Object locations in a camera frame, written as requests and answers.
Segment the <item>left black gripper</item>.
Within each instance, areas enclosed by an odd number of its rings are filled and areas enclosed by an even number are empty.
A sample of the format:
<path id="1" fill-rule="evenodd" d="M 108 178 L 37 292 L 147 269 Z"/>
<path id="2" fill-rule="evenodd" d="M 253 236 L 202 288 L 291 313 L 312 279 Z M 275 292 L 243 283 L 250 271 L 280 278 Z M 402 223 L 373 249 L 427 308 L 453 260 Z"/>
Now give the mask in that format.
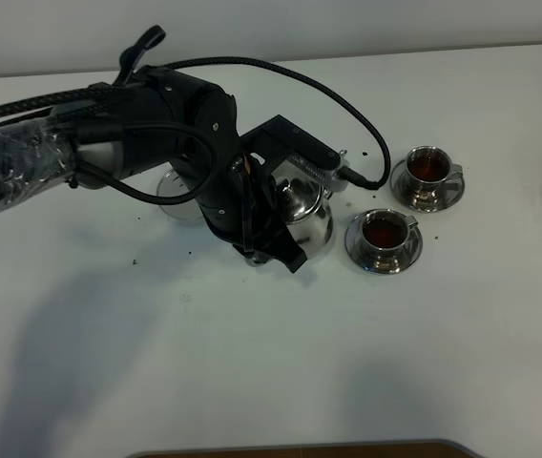
<path id="1" fill-rule="evenodd" d="M 215 236 L 257 263 L 278 260 L 296 273 L 307 256 L 280 218 L 272 196 L 273 180 L 251 155 L 232 157 L 194 153 L 194 183 L 201 184 L 211 166 L 213 179 L 205 184 L 196 202 Z"/>

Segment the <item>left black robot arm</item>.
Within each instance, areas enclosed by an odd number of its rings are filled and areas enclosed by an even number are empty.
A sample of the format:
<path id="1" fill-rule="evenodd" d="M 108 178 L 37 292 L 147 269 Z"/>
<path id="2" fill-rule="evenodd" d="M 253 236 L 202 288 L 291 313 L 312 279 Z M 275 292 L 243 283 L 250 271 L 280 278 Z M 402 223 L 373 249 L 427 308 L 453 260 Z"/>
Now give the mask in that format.
<path id="1" fill-rule="evenodd" d="M 306 260 L 238 134 L 235 99 L 193 76 L 144 70 L 0 105 L 0 213 L 62 183 L 159 206 L 193 201 L 245 258 L 290 271 Z"/>

